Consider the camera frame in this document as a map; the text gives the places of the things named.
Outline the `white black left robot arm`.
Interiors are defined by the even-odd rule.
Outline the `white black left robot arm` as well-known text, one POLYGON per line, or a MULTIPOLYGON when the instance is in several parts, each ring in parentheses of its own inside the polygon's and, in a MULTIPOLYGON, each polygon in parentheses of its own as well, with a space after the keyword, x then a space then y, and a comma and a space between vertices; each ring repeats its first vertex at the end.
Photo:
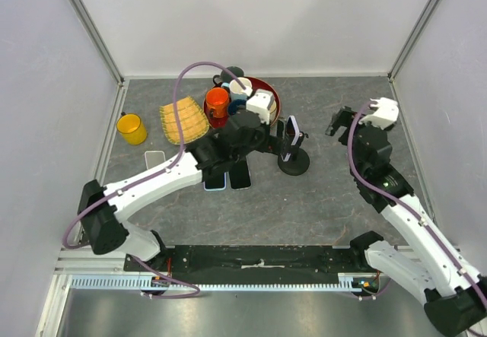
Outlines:
POLYGON ((301 143, 306 137, 294 116, 279 122, 272 135, 269 124, 255 113, 240 110, 223 127, 210 130, 150 170, 105 186, 92 180, 84 185, 78 206, 88 245, 96 255, 120 251, 139 258, 151 271, 161 270, 167 262, 161 237, 131 224, 132 215, 177 190, 231 171, 254 151, 276 155, 281 171, 300 176, 303 170, 295 169, 295 164, 305 153, 301 143))

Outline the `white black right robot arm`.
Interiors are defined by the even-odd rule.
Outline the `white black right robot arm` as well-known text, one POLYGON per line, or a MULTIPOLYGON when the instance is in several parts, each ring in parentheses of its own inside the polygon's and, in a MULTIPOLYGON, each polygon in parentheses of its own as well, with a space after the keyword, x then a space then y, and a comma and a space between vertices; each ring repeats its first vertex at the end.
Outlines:
POLYGON ((423 307, 430 323, 444 336, 469 332, 486 319, 486 277, 472 266, 441 233, 404 176, 390 163, 387 133, 399 110, 395 102, 367 102, 358 112, 341 108, 326 130, 340 128, 347 147, 350 174, 360 195, 388 221, 413 250, 412 261, 373 231, 356 237, 350 266, 383 272, 423 307))

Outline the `clear cased black phone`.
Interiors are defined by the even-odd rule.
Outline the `clear cased black phone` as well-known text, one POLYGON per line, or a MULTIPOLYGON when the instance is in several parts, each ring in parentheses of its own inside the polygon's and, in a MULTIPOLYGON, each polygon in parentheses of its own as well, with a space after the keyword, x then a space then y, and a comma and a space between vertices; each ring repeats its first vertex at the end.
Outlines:
POLYGON ((233 190, 251 187, 250 171, 246 160, 237 162, 229 171, 229 180, 233 190))

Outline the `light blue cased phone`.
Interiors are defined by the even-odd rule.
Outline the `light blue cased phone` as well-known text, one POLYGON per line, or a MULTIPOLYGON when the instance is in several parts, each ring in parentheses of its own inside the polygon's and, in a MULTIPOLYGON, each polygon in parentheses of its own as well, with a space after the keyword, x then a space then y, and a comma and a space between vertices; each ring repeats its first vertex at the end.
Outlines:
POLYGON ((204 181, 203 187, 205 191, 222 191, 227 186, 226 173, 220 173, 208 178, 204 181))

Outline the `black round-base phone stand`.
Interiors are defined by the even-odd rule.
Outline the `black round-base phone stand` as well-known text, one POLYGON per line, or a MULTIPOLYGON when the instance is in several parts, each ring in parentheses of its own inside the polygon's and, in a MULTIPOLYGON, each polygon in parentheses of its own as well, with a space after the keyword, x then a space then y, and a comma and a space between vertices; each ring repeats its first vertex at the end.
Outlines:
POLYGON ((292 156, 287 162, 282 161, 281 155, 279 155, 278 166, 282 172, 290 176, 300 176, 308 170, 310 158, 308 153, 299 147, 297 154, 292 156))

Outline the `lavender cased phone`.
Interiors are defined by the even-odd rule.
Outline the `lavender cased phone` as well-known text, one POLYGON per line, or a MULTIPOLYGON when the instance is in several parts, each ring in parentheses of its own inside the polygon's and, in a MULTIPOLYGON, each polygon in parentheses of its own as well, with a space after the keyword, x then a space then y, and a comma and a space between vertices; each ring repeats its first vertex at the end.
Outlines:
POLYGON ((281 159, 284 162, 290 160, 291 156, 294 154, 295 147, 298 143, 300 135, 300 130, 298 126, 298 121, 294 115, 290 115, 285 124, 285 132, 283 136, 282 144, 282 154, 281 159))

